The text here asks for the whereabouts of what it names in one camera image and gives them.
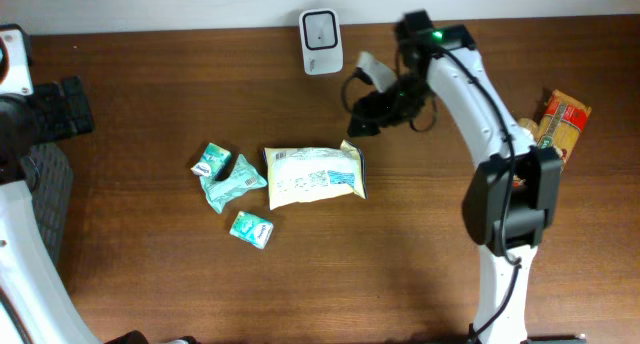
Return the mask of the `cream snack bag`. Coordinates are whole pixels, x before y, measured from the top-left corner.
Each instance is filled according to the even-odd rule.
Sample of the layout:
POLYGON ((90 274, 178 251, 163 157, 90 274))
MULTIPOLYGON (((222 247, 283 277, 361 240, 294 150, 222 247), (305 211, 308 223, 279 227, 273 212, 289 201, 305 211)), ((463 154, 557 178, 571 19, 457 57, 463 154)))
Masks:
POLYGON ((366 160, 347 140, 338 149, 265 148, 269 209, 354 194, 367 199, 366 160))

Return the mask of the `orange spaghetti pasta pack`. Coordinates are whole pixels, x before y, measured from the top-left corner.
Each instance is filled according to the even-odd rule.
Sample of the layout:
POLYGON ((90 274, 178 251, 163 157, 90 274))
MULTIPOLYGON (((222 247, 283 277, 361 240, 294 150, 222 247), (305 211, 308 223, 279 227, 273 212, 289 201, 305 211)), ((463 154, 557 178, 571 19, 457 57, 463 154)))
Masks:
POLYGON ((579 100, 560 90, 553 90, 543 105, 540 120, 536 122, 538 141, 521 129, 538 148, 553 148, 563 162, 562 168, 565 168, 591 112, 592 108, 579 100))

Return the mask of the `small teal tissue pack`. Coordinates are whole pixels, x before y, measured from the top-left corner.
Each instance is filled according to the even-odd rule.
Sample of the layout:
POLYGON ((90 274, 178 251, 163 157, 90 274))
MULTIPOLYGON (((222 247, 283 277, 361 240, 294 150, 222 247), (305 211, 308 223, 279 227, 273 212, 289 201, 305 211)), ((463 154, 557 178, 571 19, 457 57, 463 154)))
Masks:
POLYGON ((230 151, 209 143, 191 171, 196 176, 215 179, 229 163, 231 156, 230 151))

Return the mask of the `small white teal packet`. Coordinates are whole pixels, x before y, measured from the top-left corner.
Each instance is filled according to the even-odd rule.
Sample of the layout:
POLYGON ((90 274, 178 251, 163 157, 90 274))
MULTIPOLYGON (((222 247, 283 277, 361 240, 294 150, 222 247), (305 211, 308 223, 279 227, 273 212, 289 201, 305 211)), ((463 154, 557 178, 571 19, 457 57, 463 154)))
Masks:
POLYGON ((264 249, 269 241, 274 225, 254 214, 240 211, 229 233, 258 249, 264 249))

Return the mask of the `white cosmetic tube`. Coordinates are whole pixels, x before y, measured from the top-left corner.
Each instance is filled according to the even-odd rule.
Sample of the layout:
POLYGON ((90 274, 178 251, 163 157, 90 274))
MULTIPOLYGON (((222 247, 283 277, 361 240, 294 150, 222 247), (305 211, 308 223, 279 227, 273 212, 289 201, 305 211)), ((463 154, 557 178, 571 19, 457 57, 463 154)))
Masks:
POLYGON ((529 135, 534 141, 538 141, 537 133, 539 130, 538 124, 529 118, 520 118, 518 120, 519 126, 529 135))

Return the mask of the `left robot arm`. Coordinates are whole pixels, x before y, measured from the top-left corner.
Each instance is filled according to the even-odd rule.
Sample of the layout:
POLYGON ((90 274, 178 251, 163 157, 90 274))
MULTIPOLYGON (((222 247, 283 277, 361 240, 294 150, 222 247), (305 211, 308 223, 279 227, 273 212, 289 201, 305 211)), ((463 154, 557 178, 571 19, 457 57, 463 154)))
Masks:
POLYGON ((36 85, 30 38, 1 28, 1 340, 95 343, 55 267, 73 179, 56 142, 94 120, 77 77, 36 85))

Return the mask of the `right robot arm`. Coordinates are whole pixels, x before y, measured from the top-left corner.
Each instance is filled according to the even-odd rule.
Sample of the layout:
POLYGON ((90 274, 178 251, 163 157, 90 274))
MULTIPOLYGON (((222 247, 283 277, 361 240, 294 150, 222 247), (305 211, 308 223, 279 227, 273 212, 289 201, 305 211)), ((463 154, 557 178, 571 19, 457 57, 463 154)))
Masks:
POLYGON ((562 160, 515 121, 465 26, 438 28, 421 10, 406 14, 394 35, 393 68, 369 52, 359 55, 350 77, 374 89, 344 106, 351 115, 347 133, 374 136, 412 124, 430 98, 444 103, 474 166, 462 216, 479 252, 480 298, 466 340, 527 343, 529 274, 553 221, 562 160))

